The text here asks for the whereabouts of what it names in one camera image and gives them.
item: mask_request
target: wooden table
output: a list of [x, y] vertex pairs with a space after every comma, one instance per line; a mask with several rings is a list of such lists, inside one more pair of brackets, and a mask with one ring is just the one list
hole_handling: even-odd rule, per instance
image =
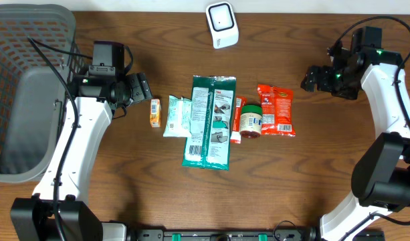
[[[356, 101], [300, 89], [308, 66], [330, 64], [326, 48], [361, 15], [237, 14], [239, 43], [214, 50], [204, 13], [74, 13], [77, 42], [92, 54], [96, 39], [130, 46], [163, 104], [163, 127], [148, 122], [149, 102], [131, 106], [106, 131], [90, 184], [90, 208], [102, 220], [167, 229], [264, 229], [281, 220], [317, 225], [350, 190], [355, 163], [374, 140], [364, 92]], [[410, 16], [402, 16], [410, 24]], [[383, 47], [410, 48], [399, 24], [383, 27]], [[350, 36], [345, 38], [350, 45]], [[410, 60], [406, 67], [410, 94]], [[258, 83], [294, 90], [296, 137], [262, 137], [231, 146], [230, 170], [181, 167], [185, 139], [163, 138], [168, 95], [190, 97], [193, 75], [237, 77], [237, 95], [258, 101]], [[0, 183], [0, 240], [17, 238], [9, 210], [36, 183]], [[392, 217], [410, 220], [410, 208]], [[410, 240], [410, 227], [384, 220], [371, 227], [387, 240]]]

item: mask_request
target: orange chip bag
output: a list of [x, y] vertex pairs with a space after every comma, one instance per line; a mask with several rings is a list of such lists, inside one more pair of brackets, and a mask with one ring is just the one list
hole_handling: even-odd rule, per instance
[[267, 84], [257, 87], [263, 108], [262, 135], [288, 135], [295, 137], [291, 123], [291, 104], [294, 97], [292, 90]]

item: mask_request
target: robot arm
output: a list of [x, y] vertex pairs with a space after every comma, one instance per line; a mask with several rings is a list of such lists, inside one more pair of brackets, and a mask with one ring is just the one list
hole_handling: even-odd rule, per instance
[[[381, 49], [381, 29], [364, 27], [353, 33], [351, 51], [341, 43], [329, 49], [333, 67], [312, 66], [302, 88], [330, 92], [354, 100], [364, 90], [370, 102], [376, 141], [356, 164], [352, 191], [329, 214], [320, 219], [320, 237], [327, 241], [350, 241], [379, 218], [410, 207], [410, 168], [396, 168], [400, 158], [410, 163], [410, 128], [406, 125], [394, 86], [401, 56]], [[410, 118], [410, 99], [405, 72], [398, 87]]]
[[[410, 129], [405, 124], [405, 118], [393, 86], [393, 76], [398, 66], [392, 64], [370, 65], [361, 79], [361, 88], [367, 94], [373, 114], [376, 138], [381, 133], [399, 133], [410, 138]], [[410, 98], [405, 87], [405, 71], [399, 73], [399, 90], [410, 117]]]
[[102, 136], [117, 108], [152, 98], [143, 73], [129, 74], [124, 67], [124, 48], [115, 42], [94, 42], [93, 63], [68, 83], [78, 109], [79, 122], [62, 167], [58, 187], [58, 210], [53, 209], [54, 177], [65, 151], [74, 122], [74, 108], [68, 101], [62, 133], [50, 165], [33, 191], [32, 198], [17, 198], [11, 220], [20, 240], [58, 240], [55, 212], [67, 240], [125, 241], [127, 227], [101, 223], [87, 207], [88, 187]]

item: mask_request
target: gray laundry basket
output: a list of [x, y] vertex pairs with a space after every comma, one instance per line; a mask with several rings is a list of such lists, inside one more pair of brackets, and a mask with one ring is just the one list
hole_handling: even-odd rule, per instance
[[[53, 155], [65, 92], [27, 40], [69, 52], [76, 21], [59, 5], [0, 5], [0, 182], [38, 179]], [[40, 47], [70, 81], [83, 59]]]

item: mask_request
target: green and white bag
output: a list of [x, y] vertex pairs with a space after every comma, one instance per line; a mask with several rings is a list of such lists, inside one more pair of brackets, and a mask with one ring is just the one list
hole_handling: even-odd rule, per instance
[[183, 166], [229, 169], [235, 90], [235, 77], [194, 76], [191, 137], [185, 143]]

